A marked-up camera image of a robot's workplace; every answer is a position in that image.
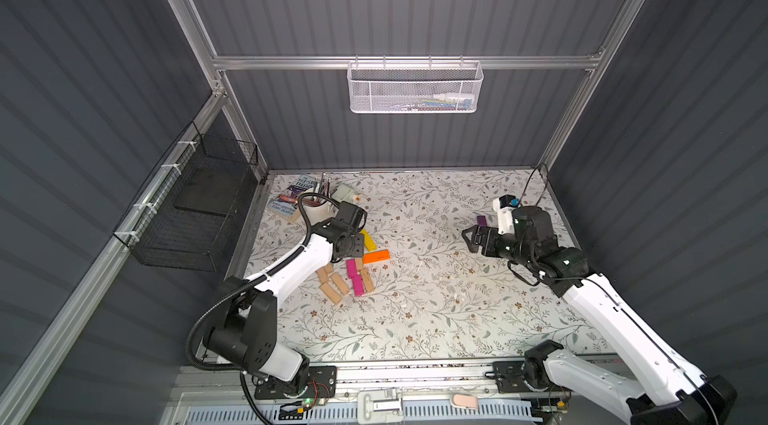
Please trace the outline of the orange building block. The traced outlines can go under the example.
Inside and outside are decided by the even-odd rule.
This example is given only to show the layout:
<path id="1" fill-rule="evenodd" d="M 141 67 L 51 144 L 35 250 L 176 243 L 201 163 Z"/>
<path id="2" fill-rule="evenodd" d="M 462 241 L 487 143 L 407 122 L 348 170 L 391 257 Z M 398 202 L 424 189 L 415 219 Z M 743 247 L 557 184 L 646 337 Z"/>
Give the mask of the orange building block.
<path id="1" fill-rule="evenodd" d="M 382 261 L 387 261 L 391 259 L 391 254 L 388 250 L 376 250 L 369 253 L 366 253 L 363 256 L 363 264 L 372 264 Z"/>

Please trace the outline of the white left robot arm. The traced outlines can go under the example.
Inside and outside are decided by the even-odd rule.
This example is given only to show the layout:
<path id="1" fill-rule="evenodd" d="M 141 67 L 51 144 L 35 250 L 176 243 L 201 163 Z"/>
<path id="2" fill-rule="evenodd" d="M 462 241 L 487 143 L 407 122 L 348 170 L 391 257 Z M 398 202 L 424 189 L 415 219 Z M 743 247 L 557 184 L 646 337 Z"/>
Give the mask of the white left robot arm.
<path id="1" fill-rule="evenodd" d="M 313 224 L 304 200 L 314 197 L 324 198 L 316 192 L 298 198 L 306 227 L 301 242 L 262 271 L 222 283 L 213 305 L 186 338 L 185 355 L 194 367 L 268 378 L 281 383 L 291 395 L 304 389 L 309 359 L 278 341 L 279 307 L 313 273 L 353 257 L 367 221 L 365 209 L 325 197 L 336 213 Z"/>

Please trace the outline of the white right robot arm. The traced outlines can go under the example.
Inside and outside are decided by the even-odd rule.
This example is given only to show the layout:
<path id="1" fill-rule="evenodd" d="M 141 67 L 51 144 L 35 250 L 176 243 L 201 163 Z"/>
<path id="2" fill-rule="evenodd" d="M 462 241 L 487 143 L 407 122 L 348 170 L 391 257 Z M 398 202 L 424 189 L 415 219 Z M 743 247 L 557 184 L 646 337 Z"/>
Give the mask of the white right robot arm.
<path id="1" fill-rule="evenodd" d="M 473 225 L 461 236 L 472 253 L 520 265 L 583 316 L 619 355 L 629 378 L 591 363 L 546 339 L 530 348 L 517 372 L 532 391 L 568 389 L 626 424 L 723 424 L 737 392 L 722 376 L 709 377 L 664 341 L 590 268 L 584 252 L 559 244 L 548 212 L 510 195 L 495 200 L 498 224 Z"/>

